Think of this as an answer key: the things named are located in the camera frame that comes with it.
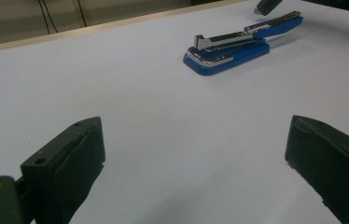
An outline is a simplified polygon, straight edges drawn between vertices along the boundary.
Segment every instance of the stapler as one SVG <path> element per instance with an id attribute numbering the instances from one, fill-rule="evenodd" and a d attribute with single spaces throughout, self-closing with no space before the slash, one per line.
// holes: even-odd
<path id="1" fill-rule="evenodd" d="M 246 26 L 243 31 L 204 38 L 196 35 L 194 46 L 183 62 L 203 76 L 211 76 L 241 63 L 267 54 L 270 46 L 265 37 L 284 34 L 302 23 L 298 11 L 285 16 Z"/>

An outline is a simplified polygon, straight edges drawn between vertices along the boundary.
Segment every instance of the white table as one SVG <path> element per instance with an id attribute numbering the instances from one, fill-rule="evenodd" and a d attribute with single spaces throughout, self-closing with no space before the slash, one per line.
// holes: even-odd
<path id="1" fill-rule="evenodd" d="M 100 116 L 107 162 L 72 223 L 339 223 L 285 162 L 294 114 L 349 134 L 349 11 L 258 1 L 0 50 L 0 175 Z M 193 36 L 298 10 L 271 52 L 212 77 L 182 63 Z"/>

